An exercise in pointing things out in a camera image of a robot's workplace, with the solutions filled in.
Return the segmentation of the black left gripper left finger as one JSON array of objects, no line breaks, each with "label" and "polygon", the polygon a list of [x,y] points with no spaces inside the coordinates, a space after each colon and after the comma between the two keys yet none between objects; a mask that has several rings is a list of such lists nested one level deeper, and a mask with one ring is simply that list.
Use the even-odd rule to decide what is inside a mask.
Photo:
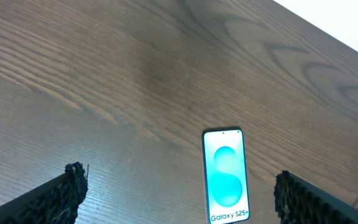
[{"label": "black left gripper left finger", "polygon": [[74,224],[88,191],[89,168],[75,162],[62,175],[0,206],[0,224]]}]

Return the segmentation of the blue screen smartphone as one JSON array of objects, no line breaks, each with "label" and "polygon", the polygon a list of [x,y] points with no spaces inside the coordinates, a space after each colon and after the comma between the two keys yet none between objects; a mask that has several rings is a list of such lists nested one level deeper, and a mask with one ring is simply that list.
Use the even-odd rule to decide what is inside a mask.
[{"label": "blue screen smartphone", "polygon": [[244,134],[238,126],[207,128],[201,135],[208,223],[250,218]]}]

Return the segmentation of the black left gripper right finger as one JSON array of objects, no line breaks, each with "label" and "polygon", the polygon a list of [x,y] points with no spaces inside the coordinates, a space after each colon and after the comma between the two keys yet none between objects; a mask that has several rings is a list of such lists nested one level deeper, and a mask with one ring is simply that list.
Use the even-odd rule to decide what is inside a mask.
[{"label": "black left gripper right finger", "polygon": [[281,223],[358,224],[358,209],[284,170],[273,195]]}]

